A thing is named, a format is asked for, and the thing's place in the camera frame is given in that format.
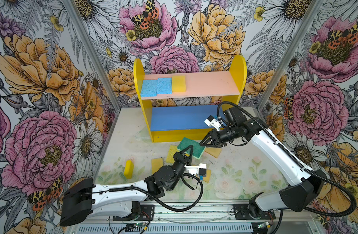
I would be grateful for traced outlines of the thick yellow sponge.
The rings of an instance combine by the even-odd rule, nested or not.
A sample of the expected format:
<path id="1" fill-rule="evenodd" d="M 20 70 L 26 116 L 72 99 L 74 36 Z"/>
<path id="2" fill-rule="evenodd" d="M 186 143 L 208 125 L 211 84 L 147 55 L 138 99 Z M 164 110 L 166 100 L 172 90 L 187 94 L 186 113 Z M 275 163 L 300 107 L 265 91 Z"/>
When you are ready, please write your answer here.
<path id="1" fill-rule="evenodd" d="M 172 76 L 172 93 L 186 92 L 186 78 L 184 75 Z"/>

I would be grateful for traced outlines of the green sponge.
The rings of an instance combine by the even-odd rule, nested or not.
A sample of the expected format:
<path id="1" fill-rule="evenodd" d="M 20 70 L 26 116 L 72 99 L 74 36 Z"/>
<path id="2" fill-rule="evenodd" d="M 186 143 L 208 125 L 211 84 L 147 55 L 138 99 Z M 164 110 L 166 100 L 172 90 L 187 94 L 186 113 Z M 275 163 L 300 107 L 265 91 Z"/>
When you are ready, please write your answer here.
<path id="1" fill-rule="evenodd" d="M 195 159 L 200 159 L 202 154 L 205 151 L 204 146 L 200 146 L 200 144 L 194 140 L 188 139 L 186 137 L 180 142 L 177 146 L 179 151 L 185 150 L 187 154 L 192 154 L 192 157 Z"/>

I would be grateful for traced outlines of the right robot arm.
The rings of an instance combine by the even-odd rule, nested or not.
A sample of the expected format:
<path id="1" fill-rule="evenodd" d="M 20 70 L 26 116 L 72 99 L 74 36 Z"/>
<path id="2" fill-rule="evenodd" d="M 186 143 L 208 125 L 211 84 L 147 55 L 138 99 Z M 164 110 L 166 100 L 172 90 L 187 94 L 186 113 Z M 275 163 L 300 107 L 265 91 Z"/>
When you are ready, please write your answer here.
<path id="1" fill-rule="evenodd" d="M 294 156 L 273 135 L 268 126 L 259 118 L 246 113 L 241 107 L 231 107 L 224 111 L 224 118 L 209 116 L 204 122 L 212 130 L 199 143 L 206 148 L 222 148 L 236 139 L 242 144 L 252 143 L 271 160 L 282 173 L 287 187 L 278 192 L 255 195 L 247 207 L 253 218 L 273 209 L 290 209 L 300 212 L 320 193 L 324 182 L 320 177 L 325 174 Z"/>

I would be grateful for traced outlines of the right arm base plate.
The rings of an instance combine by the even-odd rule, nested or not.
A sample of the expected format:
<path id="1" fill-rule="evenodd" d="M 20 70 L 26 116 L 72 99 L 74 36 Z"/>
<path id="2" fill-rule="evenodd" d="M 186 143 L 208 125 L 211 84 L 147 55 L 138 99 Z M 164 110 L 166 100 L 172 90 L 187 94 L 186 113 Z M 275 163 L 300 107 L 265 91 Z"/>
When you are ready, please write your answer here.
<path id="1" fill-rule="evenodd" d="M 274 211 L 262 211 L 252 204 L 237 203 L 232 208 L 236 220 L 274 220 Z"/>

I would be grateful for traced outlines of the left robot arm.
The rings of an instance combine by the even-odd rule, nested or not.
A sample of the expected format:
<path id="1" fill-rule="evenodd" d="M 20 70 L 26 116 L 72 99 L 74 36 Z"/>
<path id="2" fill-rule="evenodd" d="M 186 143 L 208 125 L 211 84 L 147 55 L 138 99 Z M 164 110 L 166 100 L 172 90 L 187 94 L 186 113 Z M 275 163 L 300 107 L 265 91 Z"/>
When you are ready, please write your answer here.
<path id="1" fill-rule="evenodd" d="M 63 195 L 60 226 L 79 224 L 88 216 L 115 215 L 127 217 L 137 213 L 140 202 L 154 200 L 161 203 L 166 191 L 172 191 L 183 177 L 186 167 L 192 162 L 193 146 L 176 152 L 174 163 L 162 166 L 153 175 L 144 180 L 129 184 L 101 185 L 93 183 L 91 178 L 84 179 L 67 190 Z"/>

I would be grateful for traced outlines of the pale yellow textured sponge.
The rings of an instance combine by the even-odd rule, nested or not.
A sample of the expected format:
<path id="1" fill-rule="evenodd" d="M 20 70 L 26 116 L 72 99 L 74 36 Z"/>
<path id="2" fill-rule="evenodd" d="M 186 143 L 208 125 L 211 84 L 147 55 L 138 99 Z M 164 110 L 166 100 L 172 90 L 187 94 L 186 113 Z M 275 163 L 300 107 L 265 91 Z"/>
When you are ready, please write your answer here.
<path id="1" fill-rule="evenodd" d="M 174 160 L 174 155 L 175 153 L 178 152 L 178 148 L 176 145 L 170 145 L 169 146 L 169 151 L 166 157 L 166 163 L 168 164 L 173 164 L 175 162 Z"/>

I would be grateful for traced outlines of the blue sponge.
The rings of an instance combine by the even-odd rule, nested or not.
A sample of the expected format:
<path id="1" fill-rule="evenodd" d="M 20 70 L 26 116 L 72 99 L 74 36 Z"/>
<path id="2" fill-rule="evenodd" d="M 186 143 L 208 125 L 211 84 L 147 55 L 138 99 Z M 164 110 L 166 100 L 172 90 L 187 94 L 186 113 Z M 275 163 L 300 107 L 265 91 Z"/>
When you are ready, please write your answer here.
<path id="1" fill-rule="evenodd" d="M 157 94 L 158 95 L 172 94 L 172 79 L 171 78 L 159 78 L 157 80 Z"/>
<path id="2" fill-rule="evenodd" d="M 157 95 L 158 80 L 144 80 L 142 83 L 141 97 L 155 97 Z"/>

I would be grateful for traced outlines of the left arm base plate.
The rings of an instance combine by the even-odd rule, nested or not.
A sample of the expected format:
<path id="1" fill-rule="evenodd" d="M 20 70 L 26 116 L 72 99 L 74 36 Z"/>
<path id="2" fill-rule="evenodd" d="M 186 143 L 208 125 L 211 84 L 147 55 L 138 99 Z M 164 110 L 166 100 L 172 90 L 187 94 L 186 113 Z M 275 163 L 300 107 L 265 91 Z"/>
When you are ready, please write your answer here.
<path id="1" fill-rule="evenodd" d="M 113 216 L 113 221 L 153 221 L 155 205 L 140 205 L 140 208 L 133 211 L 127 217 Z"/>

